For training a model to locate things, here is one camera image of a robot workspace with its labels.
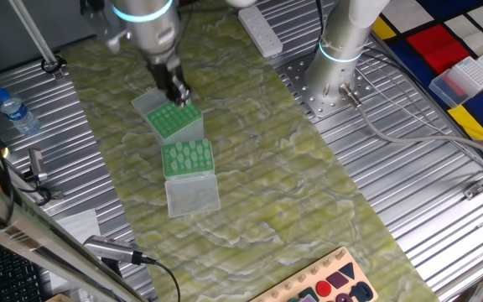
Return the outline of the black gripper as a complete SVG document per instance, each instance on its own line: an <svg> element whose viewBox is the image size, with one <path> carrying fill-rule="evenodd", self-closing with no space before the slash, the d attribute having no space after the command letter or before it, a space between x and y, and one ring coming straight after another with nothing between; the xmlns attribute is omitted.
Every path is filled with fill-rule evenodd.
<svg viewBox="0 0 483 302"><path fill-rule="evenodd" d="M167 90L166 97L177 107L186 107L191 87L183 81L183 70L178 55L169 58L148 57L147 68L159 89Z"/></svg>

